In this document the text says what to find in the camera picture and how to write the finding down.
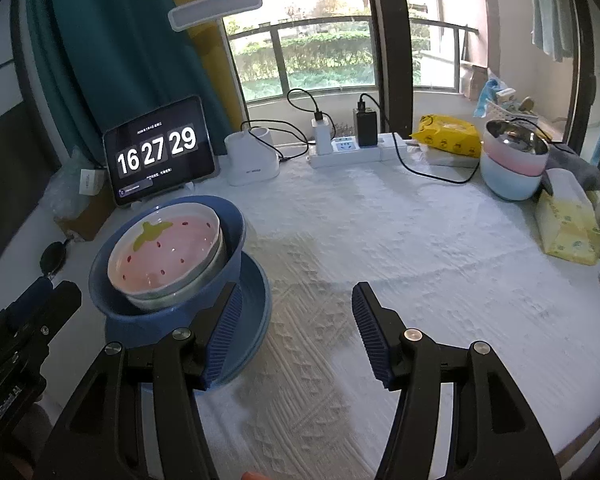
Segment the white phone charger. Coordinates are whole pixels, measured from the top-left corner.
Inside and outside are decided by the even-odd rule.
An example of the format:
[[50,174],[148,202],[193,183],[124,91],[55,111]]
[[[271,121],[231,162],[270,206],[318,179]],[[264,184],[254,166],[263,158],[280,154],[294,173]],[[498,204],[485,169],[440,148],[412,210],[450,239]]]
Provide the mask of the white phone charger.
[[332,154],[332,124],[328,118],[312,119],[312,128],[315,141],[315,153],[318,156]]

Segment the blue plate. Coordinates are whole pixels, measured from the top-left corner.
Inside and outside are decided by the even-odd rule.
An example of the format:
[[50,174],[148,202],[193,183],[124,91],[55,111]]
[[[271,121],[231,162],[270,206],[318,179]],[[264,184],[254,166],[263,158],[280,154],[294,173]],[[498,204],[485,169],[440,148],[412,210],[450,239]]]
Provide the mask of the blue plate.
[[[268,330],[272,313],[268,279],[259,263],[246,252],[242,253],[239,286],[242,292],[242,313],[228,346],[222,370],[210,385],[210,390],[228,384],[245,368],[256,355]],[[135,344],[137,346],[153,344],[166,334],[168,328],[175,328],[179,318],[187,326],[193,321],[195,314],[202,309],[198,304],[199,300],[195,299],[193,308],[189,307],[187,301],[183,307],[170,309],[169,314],[161,319],[162,327],[158,326],[142,332],[137,328],[134,330]]]

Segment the yellow tissue pack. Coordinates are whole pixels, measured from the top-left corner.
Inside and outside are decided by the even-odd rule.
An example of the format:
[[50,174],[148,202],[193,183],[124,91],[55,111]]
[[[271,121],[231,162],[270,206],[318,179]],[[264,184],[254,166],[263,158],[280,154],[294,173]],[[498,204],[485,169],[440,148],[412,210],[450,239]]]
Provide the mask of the yellow tissue pack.
[[551,193],[543,191],[535,208],[543,252],[585,266],[600,258],[600,228],[591,201],[574,174],[546,170]]

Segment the teal curtain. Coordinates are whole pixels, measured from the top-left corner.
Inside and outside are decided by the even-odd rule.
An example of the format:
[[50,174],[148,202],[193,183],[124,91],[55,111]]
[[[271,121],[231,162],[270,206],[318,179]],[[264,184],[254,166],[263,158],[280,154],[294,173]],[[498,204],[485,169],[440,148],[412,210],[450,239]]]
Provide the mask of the teal curtain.
[[173,0],[23,0],[33,99],[54,148],[104,162],[105,132],[199,96],[215,154],[230,118],[193,41],[168,21]]

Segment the clear plastic bag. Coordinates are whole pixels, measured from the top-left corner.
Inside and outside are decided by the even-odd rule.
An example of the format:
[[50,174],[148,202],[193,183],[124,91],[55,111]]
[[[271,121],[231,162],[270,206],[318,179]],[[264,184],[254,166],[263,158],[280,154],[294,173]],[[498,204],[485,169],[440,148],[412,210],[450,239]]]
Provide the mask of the clear plastic bag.
[[72,236],[82,237],[79,216],[90,204],[94,165],[74,148],[68,160],[50,178],[40,205],[47,210],[60,228]]

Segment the brown cardboard box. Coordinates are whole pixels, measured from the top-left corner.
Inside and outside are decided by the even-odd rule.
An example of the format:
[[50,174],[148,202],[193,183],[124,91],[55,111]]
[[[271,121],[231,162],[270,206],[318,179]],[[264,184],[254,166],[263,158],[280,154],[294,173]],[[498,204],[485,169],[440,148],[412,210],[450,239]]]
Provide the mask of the brown cardboard box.
[[91,242],[115,209],[111,188],[105,184],[97,195],[90,197],[84,211],[75,219],[55,218],[54,221],[67,236]]

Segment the pink strawberry bowl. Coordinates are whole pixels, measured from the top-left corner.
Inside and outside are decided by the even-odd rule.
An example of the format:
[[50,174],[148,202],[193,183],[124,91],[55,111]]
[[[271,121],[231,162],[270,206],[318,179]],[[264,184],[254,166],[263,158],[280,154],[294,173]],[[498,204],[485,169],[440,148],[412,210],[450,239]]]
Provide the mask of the pink strawberry bowl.
[[128,297],[166,296],[198,278],[220,245],[214,209],[195,202],[165,206],[133,223],[114,243],[107,278]]

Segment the black power adapter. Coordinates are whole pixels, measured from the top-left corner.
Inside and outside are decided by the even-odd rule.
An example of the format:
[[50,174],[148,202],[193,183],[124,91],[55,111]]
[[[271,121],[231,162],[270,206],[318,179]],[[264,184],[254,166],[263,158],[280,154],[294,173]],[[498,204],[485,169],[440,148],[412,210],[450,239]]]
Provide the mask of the black power adapter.
[[371,108],[354,111],[354,135],[360,148],[371,148],[378,144],[378,119]]

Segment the cream white bowl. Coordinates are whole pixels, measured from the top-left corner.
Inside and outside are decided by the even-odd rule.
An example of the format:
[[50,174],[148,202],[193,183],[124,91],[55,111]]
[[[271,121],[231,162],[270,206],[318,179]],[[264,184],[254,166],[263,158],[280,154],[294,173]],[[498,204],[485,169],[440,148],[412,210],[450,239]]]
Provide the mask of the cream white bowl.
[[211,259],[208,266],[193,281],[175,292],[170,292],[170,294],[162,295],[157,298],[140,299],[126,296],[126,299],[129,300],[133,306],[146,312],[173,307],[176,304],[189,300],[195,296],[197,292],[200,292],[204,286],[207,286],[221,272],[226,262],[227,249],[223,231],[220,231],[219,247],[216,250],[214,257]]

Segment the white desk lamp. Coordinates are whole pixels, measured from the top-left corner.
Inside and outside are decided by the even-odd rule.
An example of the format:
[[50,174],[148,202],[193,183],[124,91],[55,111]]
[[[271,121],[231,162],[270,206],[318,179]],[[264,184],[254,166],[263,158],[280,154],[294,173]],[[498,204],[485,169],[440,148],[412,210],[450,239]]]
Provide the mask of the white desk lamp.
[[[261,6],[262,0],[194,0],[171,9],[168,20],[174,32],[181,32]],[[240,128],[226,138],[230,185],[268,181],[279,175],[280,156],[270,141],[268,129],[260,127]]]

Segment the pink and blue pot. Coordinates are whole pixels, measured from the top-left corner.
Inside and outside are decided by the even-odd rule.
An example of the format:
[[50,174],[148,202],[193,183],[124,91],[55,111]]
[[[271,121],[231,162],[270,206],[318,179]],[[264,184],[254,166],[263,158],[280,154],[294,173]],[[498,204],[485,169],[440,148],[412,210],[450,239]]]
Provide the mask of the pink and blue pot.
[[481,136],[483,181],[503,200],[528,200],[540,186],[548,154],[543,131],[531,120],[489,120]]

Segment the small white box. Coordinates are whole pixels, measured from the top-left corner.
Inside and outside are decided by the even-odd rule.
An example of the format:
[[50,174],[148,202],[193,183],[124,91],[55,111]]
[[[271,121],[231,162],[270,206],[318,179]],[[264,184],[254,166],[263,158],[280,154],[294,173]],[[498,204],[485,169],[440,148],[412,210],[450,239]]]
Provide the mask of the small white box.
[[102,169],[86,169],[80,171],[79,194],[97,196],[106,183],[107,173]]

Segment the hanging light blue towel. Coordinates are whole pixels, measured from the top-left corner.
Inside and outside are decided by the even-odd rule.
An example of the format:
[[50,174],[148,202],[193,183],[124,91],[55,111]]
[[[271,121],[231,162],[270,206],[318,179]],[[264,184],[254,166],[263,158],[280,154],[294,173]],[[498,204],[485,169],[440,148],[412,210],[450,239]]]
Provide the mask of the hanging light blue towel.
[[532,1],[532,44],[554,62],[573,57],[569,0]]

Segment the black round object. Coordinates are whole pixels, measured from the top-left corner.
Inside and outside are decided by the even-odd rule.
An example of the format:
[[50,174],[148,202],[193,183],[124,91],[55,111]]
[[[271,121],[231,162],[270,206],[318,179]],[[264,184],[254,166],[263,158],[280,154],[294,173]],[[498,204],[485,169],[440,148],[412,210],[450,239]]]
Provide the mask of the black round object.
[[70,238],[66,238],[63,242],[53,242],[44,249],[40,257],[40,269],[46,278],[55,276],[65,265],[70,242]]

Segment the large blue bowl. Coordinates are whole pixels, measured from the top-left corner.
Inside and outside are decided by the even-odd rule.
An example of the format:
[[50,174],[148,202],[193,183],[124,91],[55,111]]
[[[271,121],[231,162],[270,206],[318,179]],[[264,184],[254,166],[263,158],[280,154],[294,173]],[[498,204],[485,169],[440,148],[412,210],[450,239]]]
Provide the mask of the large blue bowl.
[[[114,245],[122,235],[140,220],[155,212],[165,212],[171,206],[201,204],[214,210],[220,219],[228,260],[220,273],[189,300],[156,312],[144,313],[109,283],[106,277],[107,260]],[[214,195],[192,195],[168,200],[146,209],[122,223],[102,244],[91,265],[88,276],[88,291],[92,303],[106,316],[106,338],[121,341],[125,347],[135,348],[153,344],[174,328],[188,325],[195,315],[211,307],[226,283],[242,284],[242,257],[246,240],[246,220],[238,207],[230,200]]]

